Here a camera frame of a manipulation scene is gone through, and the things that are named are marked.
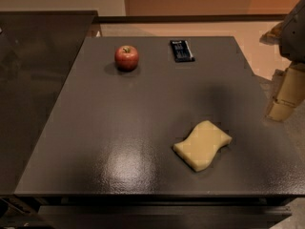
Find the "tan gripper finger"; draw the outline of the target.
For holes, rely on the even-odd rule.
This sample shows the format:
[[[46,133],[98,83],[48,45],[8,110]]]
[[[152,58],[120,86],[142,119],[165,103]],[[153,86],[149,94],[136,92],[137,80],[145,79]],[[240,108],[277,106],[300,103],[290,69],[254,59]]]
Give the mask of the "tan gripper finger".
[[[278,45],[281,33],[282,33],[283,23],[277,23],[269,31],[261,35],[259,41],[266,45]]]
[[[284,71],[276,70],[266,116],[285,121],[305,100],[305,64],[292,62]]]

